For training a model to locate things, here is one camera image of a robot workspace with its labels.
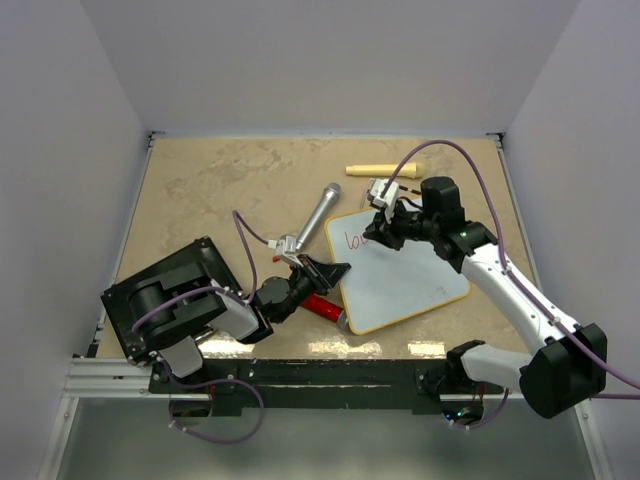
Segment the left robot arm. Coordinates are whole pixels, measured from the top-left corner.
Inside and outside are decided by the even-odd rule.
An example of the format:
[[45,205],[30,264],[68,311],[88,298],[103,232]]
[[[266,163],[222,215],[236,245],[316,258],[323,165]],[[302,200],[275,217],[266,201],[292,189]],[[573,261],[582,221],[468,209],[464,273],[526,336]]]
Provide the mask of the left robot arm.
[[243,298],[192,263],[135,287],[129,296],[135,314],[132,332],[168,365],[177,386],[196,392],[207,380],[198,334],[212,328],[255,344],[272,333],[273,323],[284,322],[311,295],[328,294],[350,270],[348,263],[324,263],[300,254],[289,277],[270,277]]

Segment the yellow framed whiteboard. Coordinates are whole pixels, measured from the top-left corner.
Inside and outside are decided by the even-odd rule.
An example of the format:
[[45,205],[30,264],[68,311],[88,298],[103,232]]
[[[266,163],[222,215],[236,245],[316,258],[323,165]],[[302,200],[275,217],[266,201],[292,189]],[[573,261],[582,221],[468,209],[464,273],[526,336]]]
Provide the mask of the yellow framed whiteboard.
[[396,251],[364,238],[373,209],[334,216],[325,235],[335,263],[348,263],[339,283],[347,328],[364,335],[461,300],[470,282],[428,242],[407,240]]

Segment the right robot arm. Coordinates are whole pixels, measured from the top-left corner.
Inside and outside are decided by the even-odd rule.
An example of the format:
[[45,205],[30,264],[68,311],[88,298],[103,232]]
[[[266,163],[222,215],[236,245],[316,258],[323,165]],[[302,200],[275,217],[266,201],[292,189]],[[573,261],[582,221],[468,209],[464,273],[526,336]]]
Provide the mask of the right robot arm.
[[376,179],[366,198],[376,213],[366,239],[400,250],[408,240],[430,243],[436,255],[477,286],[516,329],[525,354],[468,341],[447,354],[443,380],[469,392],[490,383],[524,396],[539,416],[550,419],[601,393],[607,337],[595,324],[580,325],[553,306],[500,249],[489,229],[466,219],[460,193],[449,177],[420,185],[421,204],[408,209],[401,186]]

